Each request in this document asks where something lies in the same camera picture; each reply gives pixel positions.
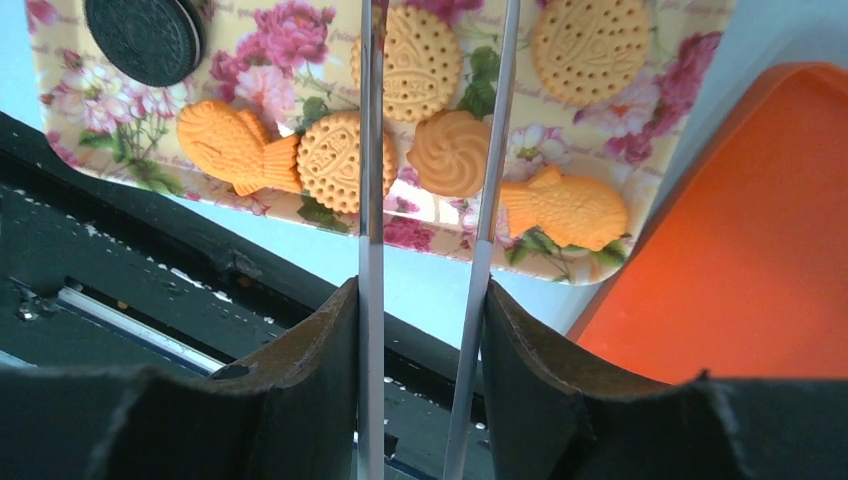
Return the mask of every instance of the fish-shaped cookie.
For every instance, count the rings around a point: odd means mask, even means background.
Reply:
[[[297,145],[290,135],[271,142],[255,113],[237,111],[220,100],[204,100],[182,109],[177,139],[197,168],[225,182],[241,196],[265,187],[300,193]]]
[[[600,251],[627,229],[627,205],[603,182],[563,176],[555,165],[522,183],[501,186],[509,234],[539,227],[557,245]]]

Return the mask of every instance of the metal rod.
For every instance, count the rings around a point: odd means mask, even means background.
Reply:
[[[383,42],[388,0],[362,2],[357,478],[383,480]]]
[[[512,90],[515,82],[515,54],[518,40],[520,0],[509,0],[504,22],[501,65],[498,70],[498,88],[489,140],[486,177],[480,199],[480,216],[477,223],[477,241],[471,261],[468,302],[465,305],[465,326],[462,331],[462,348],[456,372],[448,445],[445,453],[444,480],[461,480],[468,443],[471,398],[474,392],[474,375],[477,372],[477,355],[483,326],[483,301],[489,285],[497,226],[498,196],[503,175],[507,126],[512,108]]]

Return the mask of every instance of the black cookie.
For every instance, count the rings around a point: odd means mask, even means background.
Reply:
[[[167,87],[203,60],[202,22],[190,0],[85,0],[91,36],[130,78]]]

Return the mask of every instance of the fish tail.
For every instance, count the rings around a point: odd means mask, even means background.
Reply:
[[[504,183],[501,186],[500,198],[501,205],[506,208],[511,237],[518,237],[537,225],[533,197],[525,185]]]
[[[289,135],[264,147],[263,177],[268,185],[292,193],[300,193],[303,184],[297,174],[299,135]]]

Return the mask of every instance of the white table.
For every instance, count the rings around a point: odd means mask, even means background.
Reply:
[[[41,129],[24,0],[0,3],[4,6],[0,110]],[[661,199],[757,75],[770,65],[798,60],[848,66],[848,1],[740,0],[672,161]],[[339,285],[356,273],[354,238],[177,201],[331,283]],[[386,248],[385,262],[386,310],[458,348],[470,265],[392,247]],[[597,291],[596,286],[552,284],[508,272],[495,272],[494,277],[531,314],[561,332],[570,328]]]

